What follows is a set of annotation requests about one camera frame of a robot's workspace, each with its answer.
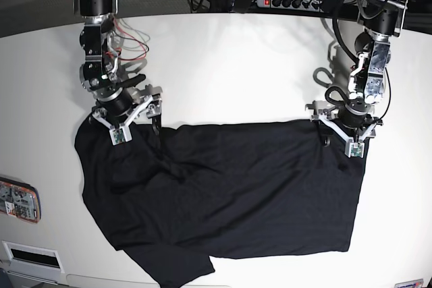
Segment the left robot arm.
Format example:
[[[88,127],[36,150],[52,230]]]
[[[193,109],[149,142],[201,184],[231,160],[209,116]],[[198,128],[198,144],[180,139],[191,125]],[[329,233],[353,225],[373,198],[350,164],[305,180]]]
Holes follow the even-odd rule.
[[[323,139],[329,145],[330,137],[337,136],[345,145],[349,158],[362,158],[367,141],[375,136],[375,128],[383,118],[374,116],[375,105],[391,92],[387,65],[391,59],[392,37],[401,33],[408,0],[355,0],[357,22],[363,27],[350,51],[342,40],[338,23],[345,0],[337,0],[331,19],[333,33],[342,50],[354,65],[346,87],[330,84],[322,101],[307,105],[310,119],[328,130]]]

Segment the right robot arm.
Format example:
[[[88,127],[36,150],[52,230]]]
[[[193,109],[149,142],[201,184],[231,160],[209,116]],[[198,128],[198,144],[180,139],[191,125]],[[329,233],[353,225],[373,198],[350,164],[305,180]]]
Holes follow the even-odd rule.
[[[95,99],[90,118],[109,130],[112,145],[132,140],[131,125],[139,118],[151,121],[153,131],[161,131],[161,96],[145,94],[139,83],[144,74],[130,77],[121,63],[122,50],[116,39],[124,34],[117,27],[118,0],[74,0],[74,10],[83,20],[79,36],[84,50],[80,83]]]

